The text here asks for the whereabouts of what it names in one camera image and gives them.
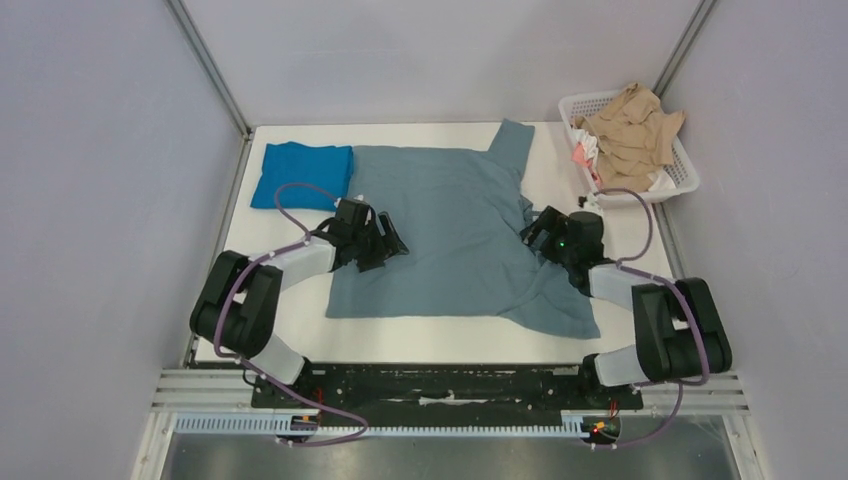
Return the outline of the grey-blue t-shirt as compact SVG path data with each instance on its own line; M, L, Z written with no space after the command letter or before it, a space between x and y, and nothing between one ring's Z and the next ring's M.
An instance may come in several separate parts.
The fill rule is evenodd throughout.
M521 240L521 191L535 130L503 121L484 151L357 146L349 192L386 212L408 253L332 277L330 318L489 316L558 337L595 339L589 299L564 268Z

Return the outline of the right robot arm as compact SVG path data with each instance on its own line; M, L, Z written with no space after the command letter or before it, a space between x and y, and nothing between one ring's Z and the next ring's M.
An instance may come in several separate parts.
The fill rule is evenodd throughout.
M616 262L605 254L600 215L566 215L552 207L522 233L531 250L563 267L579 293L632 314L632 344L584 358L577 382L591 408L612 401L618 387L664 382L703 385L733 363L730 342L709 285L701 278L671 280Z

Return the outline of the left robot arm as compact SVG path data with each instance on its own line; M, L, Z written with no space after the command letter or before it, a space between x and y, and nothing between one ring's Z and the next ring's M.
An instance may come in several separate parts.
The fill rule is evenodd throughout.
M348 264L366 272L408 252L388 213L340 199L333 216L291 245L253 257L220 253L190 314L190 330L220 357L277 381L275 394L288 407L304 407L314 393L312 379L301 373L307 360L274 332L281 293Z

